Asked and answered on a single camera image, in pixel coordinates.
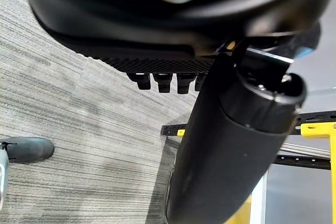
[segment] floor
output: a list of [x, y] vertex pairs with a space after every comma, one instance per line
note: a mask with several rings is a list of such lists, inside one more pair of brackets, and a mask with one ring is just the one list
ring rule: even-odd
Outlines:
[[49, 37], [26, 0], [0, 1], [0, 137], [55, 144], [47, 161], [11, 164], [0, 223], [164, 223], [178, 142], [197, 93], [140, 91], [126, 74]]

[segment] black cylinder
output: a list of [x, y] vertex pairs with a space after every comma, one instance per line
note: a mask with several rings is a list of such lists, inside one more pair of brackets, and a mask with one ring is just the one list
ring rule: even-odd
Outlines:
[[273, 162], [305, 96], [292, 74], [279, 92], [248, 83], [228, 59], [214, 63], [178, 149], [169, 224], [222, 224]]

